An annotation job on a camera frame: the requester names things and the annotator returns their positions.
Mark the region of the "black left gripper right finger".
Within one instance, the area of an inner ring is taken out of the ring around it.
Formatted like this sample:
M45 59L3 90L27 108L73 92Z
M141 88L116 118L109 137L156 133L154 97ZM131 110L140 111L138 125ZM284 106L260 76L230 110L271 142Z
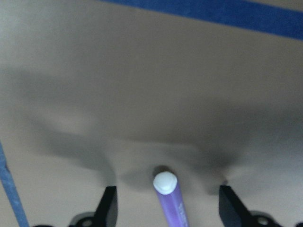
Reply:
M253 217L234 190L219 187L219 216L225 227L252 227Z

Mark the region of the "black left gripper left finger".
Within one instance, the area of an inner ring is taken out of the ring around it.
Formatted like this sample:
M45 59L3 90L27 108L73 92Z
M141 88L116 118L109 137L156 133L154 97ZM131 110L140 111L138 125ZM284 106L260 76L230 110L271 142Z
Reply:
M94 227L115 227L118 218L116 186L105 188L101 201L93 217Z

